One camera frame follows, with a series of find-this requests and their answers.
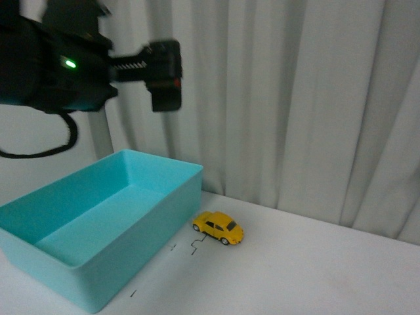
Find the curtain fold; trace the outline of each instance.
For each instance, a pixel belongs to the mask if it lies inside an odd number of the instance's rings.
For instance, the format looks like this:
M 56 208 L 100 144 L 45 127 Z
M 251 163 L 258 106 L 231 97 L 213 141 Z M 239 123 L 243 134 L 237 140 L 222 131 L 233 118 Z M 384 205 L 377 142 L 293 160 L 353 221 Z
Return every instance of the curtain fold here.
M 178 112 L 117 85 L 114 150 L 200 163 L 204 190 L 420 244 L 419 1 L 106 4 L 115 54 L 174 37 L 184 71 Z

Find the tabletop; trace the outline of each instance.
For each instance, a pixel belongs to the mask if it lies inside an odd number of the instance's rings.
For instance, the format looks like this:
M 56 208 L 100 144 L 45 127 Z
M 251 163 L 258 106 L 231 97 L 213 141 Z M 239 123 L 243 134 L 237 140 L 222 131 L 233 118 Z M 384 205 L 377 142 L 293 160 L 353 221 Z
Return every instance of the tabletop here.
M 420 314 L 419 246 L 207 192 L 202 211 L 229 214 L 243 241 L 189 221 L 97 314 Z M 0 251 L 0 314 L 88 313 Z

